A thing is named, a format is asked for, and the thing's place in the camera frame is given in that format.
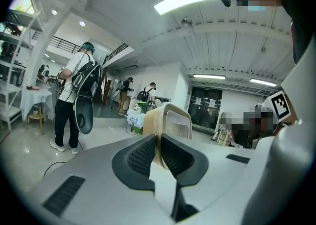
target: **white column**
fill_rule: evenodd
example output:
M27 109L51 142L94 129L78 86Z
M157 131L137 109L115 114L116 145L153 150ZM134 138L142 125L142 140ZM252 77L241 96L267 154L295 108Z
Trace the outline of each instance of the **white column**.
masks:
M71 6L64 5L60 10L58 10L57 15L55 15L45 26L44 31L39 37L32 51L32 54L29 57L29 61L25 72L25 85L35 85L41 61L44 57L45 51L47 50L49 42L56 34L60 25L62 25L62 23L70 14L70 9Z

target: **glass door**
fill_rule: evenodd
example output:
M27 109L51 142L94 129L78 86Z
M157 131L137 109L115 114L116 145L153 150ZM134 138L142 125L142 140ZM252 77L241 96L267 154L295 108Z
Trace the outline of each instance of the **glass door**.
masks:
M221 90L210 89L208 87L193 87L188 110L192 123L215 129L221 99Z

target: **white t-shirt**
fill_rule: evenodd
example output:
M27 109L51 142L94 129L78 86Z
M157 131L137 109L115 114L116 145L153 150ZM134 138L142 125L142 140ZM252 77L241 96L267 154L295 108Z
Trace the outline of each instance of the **white t-shirt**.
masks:
M146 86L145 91L148 92L150 89L152 89L150 86ZM152 89L149 91L149 101L152 101L152 97L156 95L156 90Z
M47 71L48 71L48 67L46 66L41 74L42 74L42 75L45 75L45 73L46 73Z
M91 55L89 56L90 56L90 60L92 62L95 62L93 57ZM73 74L71 75L70 78L66 80L64 90L61 93L59 100L72 102L72 103L75 101L77 97L77 93L73 89L73 85L71 84L72 77L75 76L76 73L88 62L89 62L88 54L83 53L83 52L77 52L74 55L74 57L68 62L65 68L70 70Z

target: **paper sign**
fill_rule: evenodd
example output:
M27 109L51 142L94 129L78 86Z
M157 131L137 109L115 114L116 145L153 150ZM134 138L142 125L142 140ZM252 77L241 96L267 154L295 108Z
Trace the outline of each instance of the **paper sign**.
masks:
M212 99L211 99L208 106L209 106L210 108L214 108L214 107L215 107L215 102L216 102L216 100L212 100Z
M196 100L196 103L195 103L196 105L201 105L201 98L197 98L197 100Z

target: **black pants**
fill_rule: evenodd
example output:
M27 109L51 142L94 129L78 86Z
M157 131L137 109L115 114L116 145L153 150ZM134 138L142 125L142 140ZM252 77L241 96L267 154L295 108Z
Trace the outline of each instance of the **black pants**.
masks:
M60 147L64 145L64 129L66 122L69 119L69 145L72 149L77 148L79 135L74 117L73 105L74 104L71 102L58 100L55 106L55 143Z

